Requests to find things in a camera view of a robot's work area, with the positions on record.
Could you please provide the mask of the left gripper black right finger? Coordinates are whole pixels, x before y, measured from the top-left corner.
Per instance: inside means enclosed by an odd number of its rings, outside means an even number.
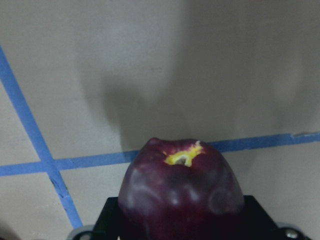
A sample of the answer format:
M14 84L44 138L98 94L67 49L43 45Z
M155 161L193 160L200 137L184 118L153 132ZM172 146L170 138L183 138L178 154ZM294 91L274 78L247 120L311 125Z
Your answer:
M234 233L235 240L271 240L278 226L253 195L244 196L244 207Z

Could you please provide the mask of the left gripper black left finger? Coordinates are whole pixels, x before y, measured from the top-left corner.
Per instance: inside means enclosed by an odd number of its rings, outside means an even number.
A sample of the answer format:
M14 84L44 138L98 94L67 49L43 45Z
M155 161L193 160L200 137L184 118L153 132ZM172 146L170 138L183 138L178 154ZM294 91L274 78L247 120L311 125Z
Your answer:
M118 197L109 197L93 227L93 240L127 240L126 219Z

